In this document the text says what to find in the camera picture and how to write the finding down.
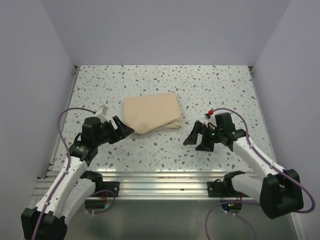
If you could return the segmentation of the beige cloth mat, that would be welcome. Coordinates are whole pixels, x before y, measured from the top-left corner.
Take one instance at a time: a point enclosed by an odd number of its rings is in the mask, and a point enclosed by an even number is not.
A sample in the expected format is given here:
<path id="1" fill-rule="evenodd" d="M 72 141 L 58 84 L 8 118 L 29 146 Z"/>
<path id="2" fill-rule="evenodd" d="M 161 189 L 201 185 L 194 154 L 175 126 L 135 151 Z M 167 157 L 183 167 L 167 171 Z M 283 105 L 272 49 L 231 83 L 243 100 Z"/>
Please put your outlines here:
<path id="1" fill-rule="evenodd" d="M 182 113 L 175 92 L 132 96 L 123 102 L 124 122 L 138 135 L 180 129 Z"/>

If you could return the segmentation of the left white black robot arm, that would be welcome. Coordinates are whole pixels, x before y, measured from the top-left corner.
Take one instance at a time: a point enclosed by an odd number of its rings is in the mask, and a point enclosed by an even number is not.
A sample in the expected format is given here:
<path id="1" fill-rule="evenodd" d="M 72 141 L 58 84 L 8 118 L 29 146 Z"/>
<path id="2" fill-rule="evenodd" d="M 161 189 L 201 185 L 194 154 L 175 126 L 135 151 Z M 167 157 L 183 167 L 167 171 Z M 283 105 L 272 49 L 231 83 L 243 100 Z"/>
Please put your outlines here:
<path id="1" fill-rule="evenodd" d="M 84 120 L 71 146 L 61 139 L 67 158 L 41 200 L 22 212 L 24 239 L 63 240 L 69 222 L 87 198 L 107 200 L 118 196 L 118 186 L 106 187 L 102 174 L 88 170 L 101 145 L 115 144 L 134 133 L 134 129 L 117 116 L 108 120 L 107 111 L 104 105 L 93 111 L 93 116 Z"/>

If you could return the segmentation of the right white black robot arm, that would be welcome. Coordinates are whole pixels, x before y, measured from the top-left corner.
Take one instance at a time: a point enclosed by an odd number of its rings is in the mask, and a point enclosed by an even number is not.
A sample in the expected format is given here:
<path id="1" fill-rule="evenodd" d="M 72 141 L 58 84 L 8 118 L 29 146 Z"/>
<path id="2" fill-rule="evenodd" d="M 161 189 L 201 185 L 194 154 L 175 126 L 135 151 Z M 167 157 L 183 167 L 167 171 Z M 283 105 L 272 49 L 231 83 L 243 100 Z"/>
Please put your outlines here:
<path id="1" fill-rule="evenodd" d="M 270 219 L 298 212 L 304 207 L 300 176 L 294 169 L 285 169 L 271 160 L 254 143 L 249 128 L 237 129 L 232 115 L 236 112 L 219 108 L 215 114 L 211 109 L 206 113 L 206 123 L 196 121 L 183 144 L 196 145 L 197 151 L 213 152 L 216 144 L 222 144 L 244 160 L 255 172 L 252 179 L 244 171 L 227 173 L 222 180 L 210 183 L 214 190 L 235 196 L 242 193 L 261 206 Z"/>

